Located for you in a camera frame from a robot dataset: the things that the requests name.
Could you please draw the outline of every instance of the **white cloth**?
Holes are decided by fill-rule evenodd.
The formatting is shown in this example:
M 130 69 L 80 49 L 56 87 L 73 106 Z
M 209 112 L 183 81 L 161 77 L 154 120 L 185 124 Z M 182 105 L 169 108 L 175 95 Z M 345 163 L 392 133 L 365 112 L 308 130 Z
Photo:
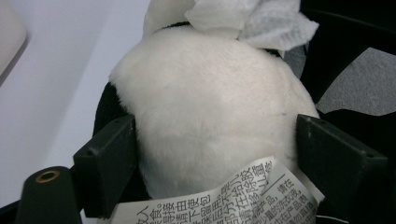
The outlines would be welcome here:
M 204 33 L 255 48 L 290 50 L 307 43 L 318 29 L 299 10 L 300 0 L 195 0 L 185 17 Z

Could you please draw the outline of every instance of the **brass screw hole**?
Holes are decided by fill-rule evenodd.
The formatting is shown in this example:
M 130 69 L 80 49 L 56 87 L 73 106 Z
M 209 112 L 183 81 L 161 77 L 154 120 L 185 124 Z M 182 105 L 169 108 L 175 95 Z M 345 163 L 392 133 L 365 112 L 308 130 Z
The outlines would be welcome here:
M 61 173 L 59 171 L 47 171 L 35 178 L 35 182 L 39 184 L 50 182 L 56 179 Z

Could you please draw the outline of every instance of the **care label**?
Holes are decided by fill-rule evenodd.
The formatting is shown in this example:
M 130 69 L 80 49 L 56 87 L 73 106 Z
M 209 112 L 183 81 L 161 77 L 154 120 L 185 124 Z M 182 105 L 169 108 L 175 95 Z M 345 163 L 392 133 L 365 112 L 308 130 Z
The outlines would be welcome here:
M 315 223 L 318 204 L 275 157 L 254 161 L 216 189 L 162 200 L 120 203 L 112 224 Z

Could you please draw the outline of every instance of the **white fur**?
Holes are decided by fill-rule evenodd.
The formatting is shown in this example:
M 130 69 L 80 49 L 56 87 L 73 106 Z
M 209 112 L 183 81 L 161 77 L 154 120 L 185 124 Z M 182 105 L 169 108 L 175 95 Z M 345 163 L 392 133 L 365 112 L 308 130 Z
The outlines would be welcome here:
M 213 189 L 270 155 L 322 198 L 297 168 L 294 139 L 297 114 L 318 114 L 281 59 L 179 27 L 144 38 L 110 81 L 135 115 L 140 169 L 152 198 Z

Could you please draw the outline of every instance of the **gray carpet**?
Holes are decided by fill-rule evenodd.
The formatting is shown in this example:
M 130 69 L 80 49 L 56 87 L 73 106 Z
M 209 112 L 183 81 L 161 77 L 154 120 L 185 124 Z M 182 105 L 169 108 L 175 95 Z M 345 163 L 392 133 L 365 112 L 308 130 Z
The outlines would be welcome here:
M 304 48 L 287 52 L 285 61 L 299 77 Z M 396 111 L 396 56 L 367 49 L 334 81 L 317 108 L 324 113 L 344 108 L 376 116 Z

